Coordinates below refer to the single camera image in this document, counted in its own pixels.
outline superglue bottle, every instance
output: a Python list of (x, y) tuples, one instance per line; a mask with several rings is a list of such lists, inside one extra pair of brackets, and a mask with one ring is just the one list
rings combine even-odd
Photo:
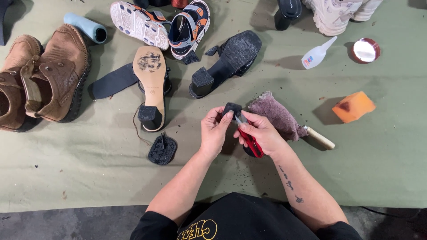
[(301, 59), (301, 62), (304, 65), (304, 67), (306, 69), (310, 69), (319, 65), (326, 55), (326, 50), (332, 45), (333, 42), (335, 42), (336, 38), (337, 36), (331, 38), (329, 41), (325, 42), (323, 45), (317, 46), (312, 50), (308, 51), (308, 53), (306, 53), (304, 57), (302, 57)]

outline light blue foam roll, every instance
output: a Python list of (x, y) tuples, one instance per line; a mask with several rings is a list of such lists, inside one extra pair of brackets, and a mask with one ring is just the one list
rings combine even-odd
[(103, 25), (72, 12), (65, 14), (64, 23), (68, 23), (79, 28), (97, 44), (101, 44), (107, 39), (107, 29), (105, 29)]

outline black t-shirt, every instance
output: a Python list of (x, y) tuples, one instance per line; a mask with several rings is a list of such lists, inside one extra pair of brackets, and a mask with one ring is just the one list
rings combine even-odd
[(362, 240), (357, 231), (344, 222), (319, 229), (314, 234), (283, 205), (240, 193), (230, 193), (208, 206), (194, 207), (180, 228), (171, 219), (148, 211), (130, 238), (175, 239)]

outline fingernail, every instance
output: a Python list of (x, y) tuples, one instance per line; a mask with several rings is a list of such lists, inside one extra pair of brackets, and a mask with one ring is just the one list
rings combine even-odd
[(233, 110), (228, 111), (228, 113), (226, 114), (226, 116), (227, 116), (228, 118), (232, 118), (232, 117), (233, 117), (233, 115), (234, 115)]

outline purple cloth rag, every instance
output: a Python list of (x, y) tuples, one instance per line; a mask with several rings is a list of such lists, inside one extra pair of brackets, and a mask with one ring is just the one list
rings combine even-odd
[(274, 99), (270, 91), (255, 99), (249, 105), (249, 110), (267, 117), (279, 133), (290, 140), (298, 141), (298, 138), (308, 135), (307, 131), (298, 125), (291, 113)]

